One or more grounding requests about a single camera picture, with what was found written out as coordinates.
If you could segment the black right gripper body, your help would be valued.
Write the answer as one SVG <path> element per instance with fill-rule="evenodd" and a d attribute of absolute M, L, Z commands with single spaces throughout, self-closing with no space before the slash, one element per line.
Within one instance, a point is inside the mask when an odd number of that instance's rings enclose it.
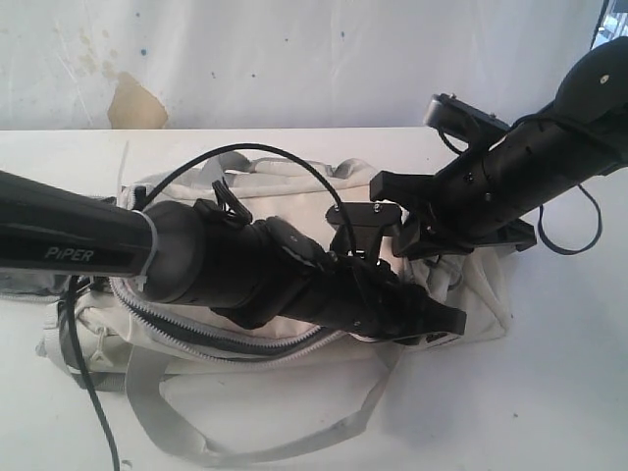
<path fill-rule="evenodd" d="M 523 251 L 535 245 L 534 227 L 482 180 L 447 187 L 435 176 L 381 171 L 370 181 L 370 199 L 396 203 L 408 212 L 392 237 L 397 257 L 467 255 L 495 246 Z"/>

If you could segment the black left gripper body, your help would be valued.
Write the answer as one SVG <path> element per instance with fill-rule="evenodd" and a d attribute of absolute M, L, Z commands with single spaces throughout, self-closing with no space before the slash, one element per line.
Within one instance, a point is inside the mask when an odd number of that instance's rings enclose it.
<path fill-rule="evenodd" d="M 298 295 L 298 319 L 374 340 L 408 340 L 428 333 L 431 302 L 386 264 L 343 257 L 313 275 Z"/>

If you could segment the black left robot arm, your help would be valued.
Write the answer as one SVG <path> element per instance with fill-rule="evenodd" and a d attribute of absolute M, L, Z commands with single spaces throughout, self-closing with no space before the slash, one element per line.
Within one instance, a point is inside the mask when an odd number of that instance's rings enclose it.
<path fill-rule="evenodd" d="M 333 254 L 278 217 L 246 223 L 209 200 L 137 212 L 9 173 L 1 265 L 126 278 L 142 299 L 204 306 L 247 330 L 284 317 L 411 340 L 466 325 L 462 310 L 402 282 L 387 263 Z"/>

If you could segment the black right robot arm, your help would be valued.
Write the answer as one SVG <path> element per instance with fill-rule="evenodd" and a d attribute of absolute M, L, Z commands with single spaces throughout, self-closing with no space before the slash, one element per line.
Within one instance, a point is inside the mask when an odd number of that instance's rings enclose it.
<path fill-rule="evenodd" d="M 537 238 L 523 215 L 627 165 L 627 39 L 591 50 L 548 105 L 512 125 L 447 94 L 433 96 L 425 124 L 467 147 L 432 176 L 382 171 L 371 180 L 372 200 L 408 213 L 393 254 L 413 260 L 489 246 L 526 250 Z"/>

